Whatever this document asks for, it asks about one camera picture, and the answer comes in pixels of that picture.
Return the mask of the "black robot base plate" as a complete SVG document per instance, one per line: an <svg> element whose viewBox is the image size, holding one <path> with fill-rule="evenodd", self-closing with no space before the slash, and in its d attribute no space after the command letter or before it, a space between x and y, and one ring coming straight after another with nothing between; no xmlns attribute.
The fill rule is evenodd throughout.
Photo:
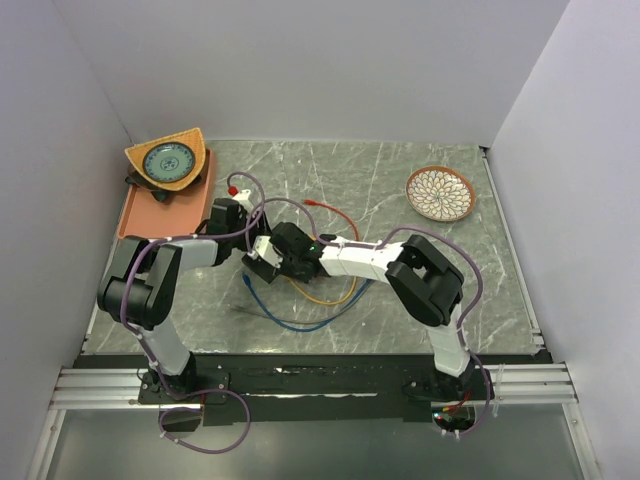
<svg viewBox="0 0 640 480"><path fill-rule="evenodd" d="M206 427L246 420L429 422L433 407L481 404L505 394L509 380L550 390L546 351L484 355L481 361L468 379L456 380L438 372L429 354L198 354L195 383L179 399L165 392L141 355L81 355L73 366L101 377L132 371L127 406L168 412L172 431L197 421Z"/></svg>

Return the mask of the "black network switch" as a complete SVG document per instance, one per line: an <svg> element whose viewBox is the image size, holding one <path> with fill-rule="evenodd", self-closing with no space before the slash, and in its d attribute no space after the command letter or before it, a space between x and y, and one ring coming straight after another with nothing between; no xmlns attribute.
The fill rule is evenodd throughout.
<svg viewBox="0 0 640 480"><path fill-rule="evenodd" d="M267 261L260 255L253 257L245 254L242 257L243 265L267 284L271 284L280 275L282 262L283 258L280 256L272 261Z"/></svg>

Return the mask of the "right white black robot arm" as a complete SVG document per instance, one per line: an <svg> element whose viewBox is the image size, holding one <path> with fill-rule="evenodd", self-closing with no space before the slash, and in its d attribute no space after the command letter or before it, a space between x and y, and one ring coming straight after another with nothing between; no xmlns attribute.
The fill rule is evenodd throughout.
<svg viewBox="0 0 640 480"><path fill-rule="evenodd" d="M317 241L296 225L281 223L259 252L278 273L303 282L347 276L389 285L409 315L427 328L439 391L456 399L471 388L470 355L457 325L464 277L425 237L386 245L333 235Z"/></svg>

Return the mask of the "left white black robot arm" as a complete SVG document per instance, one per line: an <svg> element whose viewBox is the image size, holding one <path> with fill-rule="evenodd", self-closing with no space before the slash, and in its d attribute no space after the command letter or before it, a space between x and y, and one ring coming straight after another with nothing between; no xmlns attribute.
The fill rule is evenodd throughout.
<svg viewBox="0 0 640 480"><path fill-rule="evenodd" d="M154 384L174 401L190 400L198 389L194 354L170 318L180 275L219 266L234 250L270 232L263 208L237 197L214 201L209 217L188 235L120 240L97 292L98 308L139 342Z"/></svg>

